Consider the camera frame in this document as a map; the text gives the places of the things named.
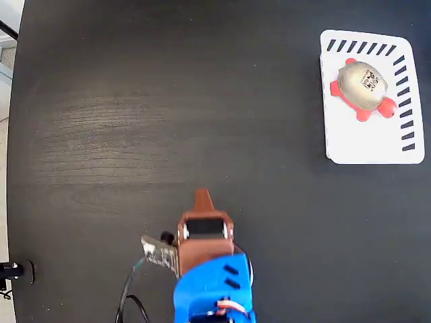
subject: sticker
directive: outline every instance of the sticker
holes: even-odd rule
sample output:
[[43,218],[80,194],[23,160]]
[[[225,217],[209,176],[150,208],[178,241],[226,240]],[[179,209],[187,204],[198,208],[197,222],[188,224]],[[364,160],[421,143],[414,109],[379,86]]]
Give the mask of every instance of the sticker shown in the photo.
[[374,91],[374,89],[376,88],[378,81],[379,81],[379,77],[376,76],[374,74],[374,72],[370,71],[369,69],[367,69],[365,71],[364,76],[361,79],[361,84],[366,88],[369,89],[371,92]]

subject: blue robot part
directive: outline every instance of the blue robot part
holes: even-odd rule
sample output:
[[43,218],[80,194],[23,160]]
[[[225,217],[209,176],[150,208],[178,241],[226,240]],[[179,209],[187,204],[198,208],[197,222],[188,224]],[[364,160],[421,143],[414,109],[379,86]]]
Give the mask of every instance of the blue robot part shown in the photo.
[[174,291],[175,323],[187,323],[218,311],[217,301],[230,299],[242,305],[248,315],[234,310],[227,322],[255,323],[250,267],[245,254],[223,256],[204,262],[180,278]]

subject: white plate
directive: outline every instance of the white plate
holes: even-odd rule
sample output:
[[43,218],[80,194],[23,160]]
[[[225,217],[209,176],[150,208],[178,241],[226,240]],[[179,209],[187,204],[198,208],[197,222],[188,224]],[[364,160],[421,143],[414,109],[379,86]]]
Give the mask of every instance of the white plate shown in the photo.
[[[345,60],[376,68],[388,83],[387,97],[398,108],[386,119],[374,111],[368,121],[340,97],[332,96]],[[337,164],[419,164],[424,160],[424,126],[418,78],[410,43],[400,37],[325,30],[321,34],[321,72],[326,154]]]

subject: black table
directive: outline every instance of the black table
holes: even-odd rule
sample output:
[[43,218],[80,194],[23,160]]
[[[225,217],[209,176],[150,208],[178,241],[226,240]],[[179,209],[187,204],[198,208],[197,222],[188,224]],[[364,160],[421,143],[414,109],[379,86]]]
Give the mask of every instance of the black table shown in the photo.
[[[18,323],[113,322],[139,235],[210,189],[255,268],[259,322],[431,319],[431,161],[325,157],[320,33],[407,38],[430,133],[426,1],[27,1],[9,121]],[[431,141],[426,141],[430,151]],[[171,322],[174,277],[133,291]],[[127,306],[128,322],[138,322]]]

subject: white wall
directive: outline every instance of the white wall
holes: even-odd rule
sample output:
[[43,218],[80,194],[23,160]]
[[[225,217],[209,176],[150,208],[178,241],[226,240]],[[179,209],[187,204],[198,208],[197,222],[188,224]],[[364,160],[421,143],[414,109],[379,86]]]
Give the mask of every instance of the white wall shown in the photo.
[[[0,20],[19,32],[23,7],[24,0],[0,0]],[[0,53],[1,47],[15,46],[15,44],[15,40],[0,31]],[[11,71],[6,71],[5,66],[0,63],[0,120],[9,116],[11,78]]]
[[0,20],[19,32],[23,7],[24,0],[0,0]]

